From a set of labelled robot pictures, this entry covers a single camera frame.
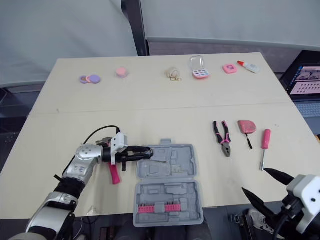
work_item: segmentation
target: purple disc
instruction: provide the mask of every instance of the purple disc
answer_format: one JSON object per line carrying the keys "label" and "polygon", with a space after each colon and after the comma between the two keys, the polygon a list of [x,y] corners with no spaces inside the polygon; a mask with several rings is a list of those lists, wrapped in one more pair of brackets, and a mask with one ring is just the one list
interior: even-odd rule
{"label": "purple disc", "polygon": [[101,80],[98,75],[90,75],[89,79],[92,84],[98,84]]}
{"label": "purple disc", "polygon": [[80,83],[82,83],[82,84],[87,84],[87,83],[88,83],[87,80],[86,80],[86,76],[80,76],[80,77],[79,77],[79,81],[80,81]]}

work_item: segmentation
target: gray tool case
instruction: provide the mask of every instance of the gray tool case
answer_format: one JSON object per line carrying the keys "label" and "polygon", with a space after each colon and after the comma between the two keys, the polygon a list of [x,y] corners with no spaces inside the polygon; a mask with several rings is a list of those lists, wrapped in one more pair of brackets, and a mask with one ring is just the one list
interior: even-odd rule
{"label": "gray tool case", "polygon": [[[142,179],[135,187],[133,225],[142,227],[198,225],[204,221],[194,148],[190,144],[149,146],[153,156],[138,161],[136,175]],[[171,208],[178,205],[179,210]],[[142,209],[152,212],[139,213]]]}

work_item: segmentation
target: screwdriver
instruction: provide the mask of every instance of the screwdriver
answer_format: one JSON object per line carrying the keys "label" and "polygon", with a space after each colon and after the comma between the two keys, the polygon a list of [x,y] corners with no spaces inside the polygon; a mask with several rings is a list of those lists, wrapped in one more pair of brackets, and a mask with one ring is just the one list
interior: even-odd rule
{"label": "screwdriver", "polygon": [[271,130],[266,129],[263,133],[261,148],[263,149],[262,161],[260,163],[260,170],[263,171],[265,168],[265,151],[269,148]]}

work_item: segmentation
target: pliers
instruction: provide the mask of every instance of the pliers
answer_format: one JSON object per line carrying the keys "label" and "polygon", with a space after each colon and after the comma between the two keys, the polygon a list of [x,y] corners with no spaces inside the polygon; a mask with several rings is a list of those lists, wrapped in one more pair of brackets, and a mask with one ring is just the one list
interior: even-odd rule
{"label": "pliers", "polygon": [[229,136],[229,128],[226,123],[226,121],[222,121],[222,125],[225,132],[225,138],[223,139],[221,134],[219,133],[218,127],[217,127],[217,121],[213,122],[213,130],[216,135],[216,139],[219,144],[222,145],[222,151],[226,157],[230,157],[231,155],[231,148],[229,146],[229,143],[231,142],[230,136]]}

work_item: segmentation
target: pliers handle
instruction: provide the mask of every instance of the pliers handle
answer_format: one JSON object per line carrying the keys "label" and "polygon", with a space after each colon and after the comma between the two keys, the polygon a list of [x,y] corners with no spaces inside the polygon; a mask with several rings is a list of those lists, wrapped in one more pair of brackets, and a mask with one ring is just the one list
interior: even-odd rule
{"label": "pliers handle", "polygon": [[221,134],[219,133],[218,126],[217,126],[217,121],[213,122],[213,129],[214,129],[214,133],[216,135],[216,139],[217,139],[219,144],[230,143],[231,139],[230,139],[230,136],[229,136],[229,128],[228,128],[228,125],[227,125],[226,121],[222,121],[222,125],[223,125],[224,132],[225,132],[224,139],[222,138]]}

